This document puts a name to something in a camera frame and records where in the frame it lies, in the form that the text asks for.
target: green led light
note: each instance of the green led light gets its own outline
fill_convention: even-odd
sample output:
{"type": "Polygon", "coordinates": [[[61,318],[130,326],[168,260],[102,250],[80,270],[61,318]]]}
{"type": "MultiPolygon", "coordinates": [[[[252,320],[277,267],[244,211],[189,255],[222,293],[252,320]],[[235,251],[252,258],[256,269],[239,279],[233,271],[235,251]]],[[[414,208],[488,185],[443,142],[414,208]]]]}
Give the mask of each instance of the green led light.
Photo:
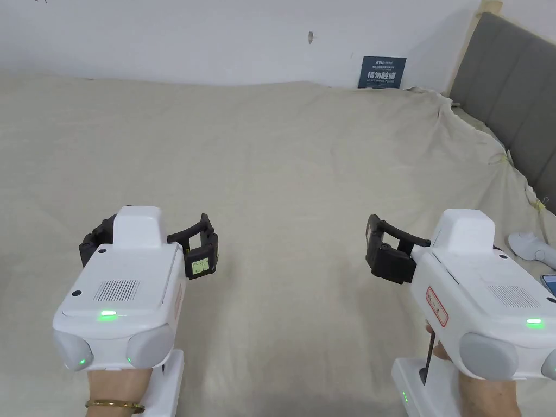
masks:
{"type": "Polygon", "coordinates": [[[527,323],[527,327],[530,329],[544,329],[544,323],[527,323]]]}
{"type": "Polygon", "coordinates": [[[118,320],[118,316],[100,316],[98,318],[99,321],[114,321],[118,320]]]}

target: upholstered headboard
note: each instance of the upholstered headboard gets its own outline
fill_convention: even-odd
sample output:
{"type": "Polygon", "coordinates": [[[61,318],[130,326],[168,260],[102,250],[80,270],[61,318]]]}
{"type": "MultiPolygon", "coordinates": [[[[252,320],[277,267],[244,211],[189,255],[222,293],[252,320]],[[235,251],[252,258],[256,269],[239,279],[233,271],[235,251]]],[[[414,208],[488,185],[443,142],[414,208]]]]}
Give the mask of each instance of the upholstered headboard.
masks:
{"type": "Polygon", "coordinates": [[[484,13],[450,98],[492,129],[556,213],[556,45],[484,13]]]}

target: wrinkled fabric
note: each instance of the wrinkled fabric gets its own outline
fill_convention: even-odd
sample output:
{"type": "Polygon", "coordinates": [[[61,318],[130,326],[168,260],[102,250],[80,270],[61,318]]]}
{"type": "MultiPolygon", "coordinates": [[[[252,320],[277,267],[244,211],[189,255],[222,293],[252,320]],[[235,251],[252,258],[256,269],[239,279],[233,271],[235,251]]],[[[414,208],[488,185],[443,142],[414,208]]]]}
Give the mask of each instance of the wrinkled fabric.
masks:
{"type": "MultiPolygon", "coordinates": [[[[509,255],[512,232],[556,242],[502,147],[450,104],[312,83],[0,77],[2,414],[85,414],[86,375],[63,367],[52,318],[77,245],[130,204],[162,208],[168,232],[208,213],[220,237],[217,273],[185,293],[178,417],[405,415],[390,370],[429,338],[408,286],[371,275],[369,215],[429,237],[445,209],[481,209],[509,255]]],[[[555,394],[520,383],[524,415],[550,415],[555,394]]]]}

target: white device housing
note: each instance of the white device housing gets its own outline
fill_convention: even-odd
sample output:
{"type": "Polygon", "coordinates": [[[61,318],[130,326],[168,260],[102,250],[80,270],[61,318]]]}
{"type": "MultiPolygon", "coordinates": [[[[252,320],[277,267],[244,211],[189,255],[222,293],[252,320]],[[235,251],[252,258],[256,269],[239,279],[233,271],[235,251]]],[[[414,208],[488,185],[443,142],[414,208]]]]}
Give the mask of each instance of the white device housing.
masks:
{"type": "Polygon", "coordinates": [[[117,370],[165,363],[187,282],[183,262],[182,247],[167,243],[159,208],[123,207],[113,244],[99,246],[54,316],[66,366],[117,370]]]}
{"type": "Polygon", "coordinates": [[[472,378],[556,379],[556,304],[539,282],[493,249],[494,222],[446,210],[431,246],[416,247],[411,294],[453,364],[396,359],[392,376],[410,416],[459,416],[457,370],[472,378]]]}

